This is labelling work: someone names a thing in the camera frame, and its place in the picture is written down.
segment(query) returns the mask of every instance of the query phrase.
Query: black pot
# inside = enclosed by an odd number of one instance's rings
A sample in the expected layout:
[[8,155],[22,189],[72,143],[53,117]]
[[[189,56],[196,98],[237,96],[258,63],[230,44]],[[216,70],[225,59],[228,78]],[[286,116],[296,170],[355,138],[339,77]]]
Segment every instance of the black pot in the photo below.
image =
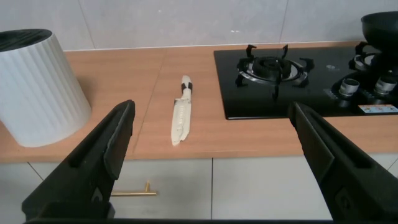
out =
[[384,54],[398,58],[398,11],[369,14],[361,21],[366,41]]

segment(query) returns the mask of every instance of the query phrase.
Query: white cabinet door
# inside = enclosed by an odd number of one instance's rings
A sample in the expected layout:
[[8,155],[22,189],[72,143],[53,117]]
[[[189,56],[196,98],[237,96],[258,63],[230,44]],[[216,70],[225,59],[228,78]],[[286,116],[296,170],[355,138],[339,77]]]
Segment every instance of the white cabinet door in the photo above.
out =
[[370,154],[370,156],[386,170],[389,170],[398,159],[398,153]]
[[331,220],[303,156],[214,159],[212,217]]
[[42,179],[31,166],[0,164],[0,217],[1,223],[21,224],[25,222],[22,202],[41,183]]
[[[59,163],[32,163],[44,179]],[[114,190],[144,190],[155,197],[111,197],[115,218],[211,217],[211,159],[124,161]]]
[[390,169],[388,170],[394,177],[398,178],[398,160],[393,163],[393,165],[390,166]]

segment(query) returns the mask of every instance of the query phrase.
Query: gold cabinet handle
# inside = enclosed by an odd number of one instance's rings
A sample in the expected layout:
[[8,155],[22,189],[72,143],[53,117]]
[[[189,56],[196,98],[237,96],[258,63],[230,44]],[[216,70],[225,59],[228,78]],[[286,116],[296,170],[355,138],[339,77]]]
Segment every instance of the gold cabinet handle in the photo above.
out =
[[112,197],[138,197],[138,196],[156,196],[156,190],[150,190],[150,183],[147,181],[145,191],[114,191],[111,193]]

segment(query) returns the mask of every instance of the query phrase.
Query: wooden countertop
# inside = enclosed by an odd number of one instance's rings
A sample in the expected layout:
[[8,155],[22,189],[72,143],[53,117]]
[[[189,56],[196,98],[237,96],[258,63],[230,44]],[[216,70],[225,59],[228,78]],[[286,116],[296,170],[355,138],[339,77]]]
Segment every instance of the wooden countertop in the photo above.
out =
[[[355,45],[355,42],[290,44],[289,47]],[[133,136],[126,159],[288,156],[302,154],[288,119],[227,121],[224,118],[214,50],[245,45],[67,52],[93,110],[85,127],[55,144],[18,146],[0,125],[0,162],[61,161],[118,103],[136,102]],[[282,44],[259,48],[281,48]],[[173,147],[173,102],[182,75],[193,82],[190,134]],[[327,120],[366,152],[398,152],[398,116],[358,116]]]

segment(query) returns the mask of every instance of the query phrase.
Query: knife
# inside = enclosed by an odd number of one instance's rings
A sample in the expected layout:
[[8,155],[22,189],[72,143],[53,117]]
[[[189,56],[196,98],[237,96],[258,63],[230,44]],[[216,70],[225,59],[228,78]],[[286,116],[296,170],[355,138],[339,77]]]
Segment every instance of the knife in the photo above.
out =
[[192,82],[187,75],[182,77],[182,96],[174,100],[174,112],[172,121],[172,144],[176,146],[185,140],[189,133],[191,122],[191,94]]

